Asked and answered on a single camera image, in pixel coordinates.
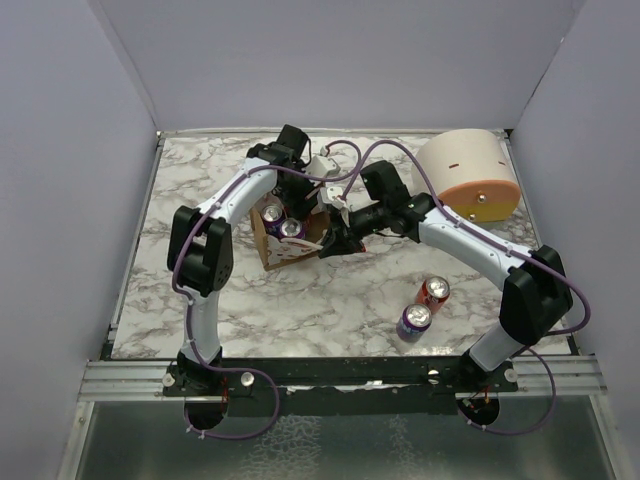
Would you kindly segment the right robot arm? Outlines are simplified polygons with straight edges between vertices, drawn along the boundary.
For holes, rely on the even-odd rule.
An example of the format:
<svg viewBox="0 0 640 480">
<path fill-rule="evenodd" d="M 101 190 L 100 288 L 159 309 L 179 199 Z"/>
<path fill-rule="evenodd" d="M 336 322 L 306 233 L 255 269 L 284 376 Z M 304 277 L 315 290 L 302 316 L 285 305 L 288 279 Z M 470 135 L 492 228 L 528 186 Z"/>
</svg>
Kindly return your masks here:
<svg viewBox="0 0 640 480">
<path fill-rule="evenodd" d="M 469 367 L 492 372 L 546 336 L 573 305 L 563 264 L 551 247 L 529 250 L 503 240 L 437 206 L 425 192 L 410 194 L 388 161 L 361 174 L 370 205 L 352 211 L 341 189 L 324 187 L 318 202 L 329 228 L 320 257 L 360 253 L 365 237 L 389 229 L 402 238 L 444 251 L 479 272 L 502 293 L 497 322 L 465 353 Z"/>
</svg>

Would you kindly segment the canvas bag with rope handles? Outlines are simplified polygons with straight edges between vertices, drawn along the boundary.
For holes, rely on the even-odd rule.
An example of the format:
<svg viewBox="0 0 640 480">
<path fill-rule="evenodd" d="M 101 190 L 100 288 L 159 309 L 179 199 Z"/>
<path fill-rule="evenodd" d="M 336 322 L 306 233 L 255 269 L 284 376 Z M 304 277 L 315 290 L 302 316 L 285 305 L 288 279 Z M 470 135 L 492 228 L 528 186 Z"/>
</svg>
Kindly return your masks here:
<svg viewBox="0 0 640 480">
<path fill-rule="evenodd" d="M 263 212 L 272 206 L 282 215 L 276 220 L 266 220 Z M 301 232 L 295 238 L 286 238 L 280 225 L 289 219 L 288 212 L 281 201 L 271 193 L 260 197 L 249 215 L 254 246 L 265 271 L 316 257 L 321 249 L 320 242 L 329 226 L 328 214 L 315 209 L 306 220 L 301 221 Z"/>
</svg>

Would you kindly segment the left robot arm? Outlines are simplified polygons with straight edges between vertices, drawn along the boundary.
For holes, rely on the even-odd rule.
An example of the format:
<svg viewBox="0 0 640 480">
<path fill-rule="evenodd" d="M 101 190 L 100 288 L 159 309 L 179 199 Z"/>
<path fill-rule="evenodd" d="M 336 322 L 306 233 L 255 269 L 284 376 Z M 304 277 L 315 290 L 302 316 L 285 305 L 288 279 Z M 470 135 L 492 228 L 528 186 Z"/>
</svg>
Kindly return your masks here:
<svg viewBox="0 0 640 480">
<path fill-rule="evenodd" d="M 235 175 L 210 199 L 175 212 L 167 267 L 174 290 L 187 301 L 181 361 L 212 365 L 221 354 L 219 296 L 232 273 L 232 233 L 239 221 L 269 193 L 301 222 L 317 205 L 316 187 L 304 176 L 301 159 L 309 142 L 301 129 L 284 126 L 275 141 L 251 147 Z"/>
</svg>

